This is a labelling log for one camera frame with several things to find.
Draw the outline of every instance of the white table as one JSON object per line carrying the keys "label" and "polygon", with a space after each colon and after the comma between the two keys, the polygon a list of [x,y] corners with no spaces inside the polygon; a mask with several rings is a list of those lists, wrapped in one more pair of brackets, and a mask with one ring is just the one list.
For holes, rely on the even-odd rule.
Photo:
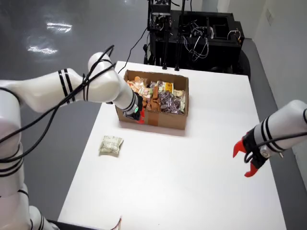
{"label": "white table", "polygon": [[[122,230],[286,229],[269,161],[246,178],[244,154],[232,158],[259,122],[247,76],[127,69],[189,78],[186,130],[119,122],[114,106],[102,104],[59,221],[104,230],[120,216]],[[98,156],[104,135],[124,138],[118,158]]]}

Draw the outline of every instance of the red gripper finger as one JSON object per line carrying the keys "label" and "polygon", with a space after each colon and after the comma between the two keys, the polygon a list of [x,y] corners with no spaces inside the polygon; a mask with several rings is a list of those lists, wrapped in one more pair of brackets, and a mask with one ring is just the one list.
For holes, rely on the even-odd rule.
{"label": "red gripper finger", "polygon": [[250,164],[250,171],[245,173],[244,175],[246,177],[251,177],[251,176],[255,175],[257,171],[258,171],[258,169],[256,169],[256,167],[251,163]]}
{"label": "red gripper finger", "polygon": [[245,148],[243,146],[243,141],[242,140],[238,141],[235,144],[235,146],[234,146],[234,154],[233,154],[232,157],[235,157],[239,151],[246,153],[246,150],[245,150]]}
{"label": "red gripper finger", "polygon": [[141,119],[138,121],[139,124],[144,124],[145,112],[144,109],[141,111]]}

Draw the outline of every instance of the cardboard box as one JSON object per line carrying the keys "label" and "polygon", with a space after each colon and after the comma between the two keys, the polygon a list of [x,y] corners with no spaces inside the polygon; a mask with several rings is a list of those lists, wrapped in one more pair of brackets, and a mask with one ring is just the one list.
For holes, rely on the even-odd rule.
{"label": "cardboard box", "polygon": [[[167,127],[167,128],[177,128],[185,129],[187,116],[189,112],[189,79],[180,75],[166,74],[166,73],[150,73],[150,72],[140,72],[127,70],[125,74],[125,81],[133,81],[136,76],[140,78],[147,78],[150,81],[164,81],[174,83],[174,89],[185,90],[186,91],[186,103],[184,114],[170,114],[163,112],[154,112],[145,110],[144,124],[151,126]],[[121,109],[116,107],[116,112],[120,121],[136,123],[136,121],[124,117]]]}

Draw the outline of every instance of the wire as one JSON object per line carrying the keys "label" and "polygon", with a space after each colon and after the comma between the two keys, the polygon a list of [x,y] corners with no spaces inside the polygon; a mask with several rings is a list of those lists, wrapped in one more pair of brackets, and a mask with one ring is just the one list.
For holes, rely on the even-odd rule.
{"label": "wire", "polygon": [[118,72],[118,73],[120,73],[125,67],[126,67],[126,65],[127,65],[127,63],[128,63],[128,61],[129,61],[129,58],[130,58],[130,55],[131,55],[131,51],[134,49],[134,47],[139,43],[139,41],[142,39],[142,37],[144,36],[144,33],[146,32],[146,30],[147,30],[147,27],[145,28],[145,30],[144,30],[144,32],[143,32],[143,34],[142,34],[142,36],[139,38],[139,40],[136,42],[136,44],[134,44],[134,46],[131,48],[131,50],[130,50],[130,52],[129,52],[129,56],[128,56],[128,59],[127,59],[127,61],[126,61],[126,64],[125,64],[125,66],[123,67],[123,68],[121,68],[120,69],[120,71]]}
{"label": "wire", "polygon": [[[260,148],[263,145],[267,145],[267,144],[270,144],[272,142],[276,142],[276,141],[279,141],[279,140],[287,140],[287,139],[298,138],[298,137],[303,137],[303,136],[307,136],[307,132],[289,134],[289,135],[281,136],[279,138],[273,138],[271,140],[267,140],[267,141],[264,141],[264,142],[257,144],[256,148]],[[250,160],[253,158],[253,153],[248,157],[249,154],[250,153],[246,153],[245,156],[244,156],[244,162],[245,163],[250,162]]]}
{"label": "wire", "polygon": [[[199,53],[197,53],[197,52],[194,50],[195,47],[196,47],[196,45],[194,46],[194,49],[189,49],[188,46],[187,46],[187,40],[186,40],[186,38],[185,38],[183,35],[182,35],[182,37],[183,37],[183,39],[184,39],[183,44],[184,44],[186,50],[187,50],[189,53],[192,53],[192,57],[197,56],[197,58],[196,58],[195,60],[193,60],[193,61],[196,61],[198,58],[204,59],[204,58],[206,58],[206,57],[208,56],[208,54],[209,54],[209,43],[208,43],[208,38],[206,38],[206,43],[205,43],[205,45],[204,45],[204,47],[203,47],[201,53],[199,54]],[[204,49],[205,49],[206,46],[207,46],[207,53],[206,53],[205,55],[203,55],[202,53],[203,53],[203,51],[204,51]]]}
{"label": "wire", "polygon": [[259,148],[263,145],[266,145],[266,144],[269,144],[269,143],[272,143],[272,142],[276,142],[276,141],[279,141],[279,140],[287,140],[287,139],[298,138],[298,137],[302,137],[302,136],[307,136],[307,132],[289,134],[289,135],[281,136],[279,138],[273,138],[271,140],[267,140],[267,141],[264,141],[264,142],[258,144],[257,147]]}
{"label": "wire", "polygon": [[239,32],[239,38],[238,38],[238,41],[239,41],[240,38],[241,38],[241,32],[240,32],[239,30],[231,30],[231,31],[229,31],[229,33],[228,33],[228,35],[227,35],[227,40],[228,40],[228,37],[229,37],[230,33],[232,33],[232,32],[235,32],[235,34],[236,34],[237,32]]}
{"label": "wire", "polygon": [[39,122],[41,119],[43,119],[47,114],[49,114],[50,112],[53,111],[49,121],[48,121],[48,124],[43,132],[43,134],[41,135],[41,137],[36,141],[36,143],[30,148],[28,149],[27,151],[25,151],[23,154],[17,156],[17,157],[14,157],[14,158],[5,158],[5,159],[0,159],[0,163],[10,163],[10,162],[13,162],[13,161],[16,161],[16,160],[19,160],[25,156],[27,156],[30,152],[32,152],[37,146],[38,144],[43,140],[43,138],[45,137],[46,133],[48,132],[49,128],[50,128],[50,125],[54,119],[54,116],[56,114],[56,112],[58,111],[58,109],[63,105],[65,104],[66,102],[68,102],[72,97],[74,97],[76,94],[78,94],[80,91],[85,90],[85,87],[88,87],[89,84],[95,80],[97,77],[99,77],[100,75],[104,74],[105,72],[111,70],[112,68],[114,68],[116,66],[116,63],[115,64],[112,64],[111,66],[109,66],[108,68],[104,69],[103,71],[97,73],[96,75],[94,75],[93,77],[91,77],[89,79],[89,77],[91,76],[92,72],[94,71],[94,69],[96,68],[96,66],[102,61],[102,58],[103,56],[108,52],[110,51],[109,53],[109,56],[112,54],[112,51],[113,51],[113,48],[114,48],[114,45],[110,46],[108,49],[105,50],[105,52],[100,56],[100,58],[92,65],[89,73],[86,75],[86,77],[83,79],[83,82],[76,87],[76,89],[74,89],[69,95],[67,95],[64,99],[62,99],[56,106],[52,107],[51,109],[47,110],[46,112],[44,112],[39,118],[37,118],[35,121],[31,122],[30,124],[27,124],[26,126],[14,131],[13,133],[5,136],[4,138],[2,138],[0,140],[0,144],[4,141],[6,141],[7,139],[11,138],[12,136],[30,128],[31,126],[35,125],[37,122]]}
{"label": "wire", "polygon": [[[207,53],[206,53],[206,55],[204,57],[202,57],[202,53],[203,53],[203,51],[204,51],[206,46],[207,46]],[[193,61],[196,61],[198,58],[204,59],[204,58],[206,58],[208,56],[208,54],[209,54],[209,44],[208,44],[208,39],[207,38],[206,38],[206,44],[203,46],[201,54],[198,55],[197,52],[195,52],[195,53],[197,55],[197,58],[195,60],[193,60]]]}
{"label": "wire", "polygon": [[194,48],[193,48],[194,50],[195,50],[195,47],[196,47],[196,45],[197,45],[199,39],[200,39],[200,36],[198,37],[198,39],[197,39],[197,41],[196,41],[196,43],[195,43],[195,46],[194,46]]}
{"label": "wire", "polygon": [[150,32],[148,32],[148,35],[147,35],[147,38],[146,38],[146,45],[147,45],[147,47],[148,47],[148,37],[149,37],[149,34],[150,34]]}
{"label": "wire", "polygon": [[115,229],[117,229],[117,227],[120,230],[120,224],[121,224],[121,217],[119,218],[117,225],[114,228],[112,228],[111,230],[115,230]]}
{"label": "wire", "polygon": [[178,4],[174,3],[173,1],[171,1],[172,4],[174,4],[175,6],[180,7]]}

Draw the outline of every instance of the gray floor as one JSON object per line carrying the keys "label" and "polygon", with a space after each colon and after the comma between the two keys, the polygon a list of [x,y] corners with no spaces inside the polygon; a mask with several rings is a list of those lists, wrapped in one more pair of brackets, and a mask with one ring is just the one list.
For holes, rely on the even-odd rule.
{"label": "gray floor", "polygon": [[[82,74],[91,54],[111,44],[115,45],[112,60],[125,60],[146,19],[145,0],[0,0],[1,79],[25,80],[67,67]],[[130,61],[143,62],[145,39]],[[245,40],[243,50],[250,61],[251,87],[262,120],[277,107],[253,41]],[[30,203],[49,219],[59,216],[99,107],[78,102],[61,108],[45,139],[25,159]],[[37,116],[24,106],[22,124]],[[23,133],[25,149],[40,136],[46,122]],[[306,229],[307,192],[293,153],[289,151],[283,161],[274,158],[271,164],[287,228]]]}

